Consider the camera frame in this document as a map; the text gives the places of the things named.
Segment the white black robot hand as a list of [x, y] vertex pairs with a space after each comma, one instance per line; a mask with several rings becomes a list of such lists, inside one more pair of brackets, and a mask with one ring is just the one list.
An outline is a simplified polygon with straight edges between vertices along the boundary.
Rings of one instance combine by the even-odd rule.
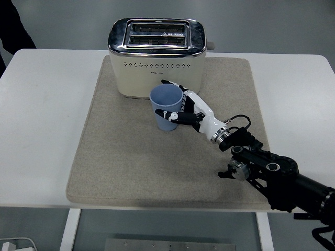
[[163, 84], [174, 85], [183, 92], [181, 111], [167, 111], [156, 109], [155, 113], [175, 124], [192, 126], [197, 132], [203, 133], [213, 143], [221, 143], [230, 135], [225, 122], [215, 118], [211, 108], [192, 90], [175, 82], [161, 80]]

